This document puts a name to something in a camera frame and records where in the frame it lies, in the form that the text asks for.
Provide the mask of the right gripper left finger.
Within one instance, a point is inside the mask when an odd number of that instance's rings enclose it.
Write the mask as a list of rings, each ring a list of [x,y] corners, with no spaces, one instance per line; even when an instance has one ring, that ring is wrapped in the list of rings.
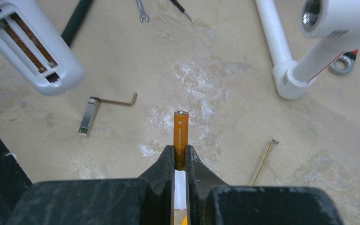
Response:
[[[156,162],[138,177],[148,183],[140,224],[174,224],[174,163],[174,147],[167,145]]]

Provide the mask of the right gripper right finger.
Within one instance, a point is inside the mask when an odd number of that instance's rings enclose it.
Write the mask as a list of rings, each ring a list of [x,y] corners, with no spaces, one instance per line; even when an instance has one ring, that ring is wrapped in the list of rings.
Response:
[[[228,184],[211,171],[193,146],[185,152],[187,222],[189,225],[215,225],[216,207],[211,190]]]

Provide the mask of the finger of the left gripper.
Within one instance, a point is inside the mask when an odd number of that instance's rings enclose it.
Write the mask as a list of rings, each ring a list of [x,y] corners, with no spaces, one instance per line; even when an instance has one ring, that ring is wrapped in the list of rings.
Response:
[[[67,22],[61,37],[68,47],[72,46],[78,31],[80,30],[94,0],[80,0],[75,7],[69,21]]]

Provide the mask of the white battery cover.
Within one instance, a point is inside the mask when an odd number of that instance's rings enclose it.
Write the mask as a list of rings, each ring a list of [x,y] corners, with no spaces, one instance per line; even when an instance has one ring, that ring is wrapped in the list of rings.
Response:
[[[176,210],[187,209],[185,171],[174,171],[174,208]]]

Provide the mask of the white remote control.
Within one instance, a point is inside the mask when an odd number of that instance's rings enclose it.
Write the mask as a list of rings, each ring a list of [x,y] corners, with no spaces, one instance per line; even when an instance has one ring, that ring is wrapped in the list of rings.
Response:
[[[75,87],[85,69],[34,0],[0,0],[0,52],[41,94]]]

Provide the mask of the orange AAA battery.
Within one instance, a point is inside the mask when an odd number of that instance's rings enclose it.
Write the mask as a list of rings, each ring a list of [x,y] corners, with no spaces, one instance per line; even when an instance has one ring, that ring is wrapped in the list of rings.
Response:
[[[173,146],[175,150],[175,169],[185,170],[185,154],[188,146],[189,113],[183,110],[173,114]]]

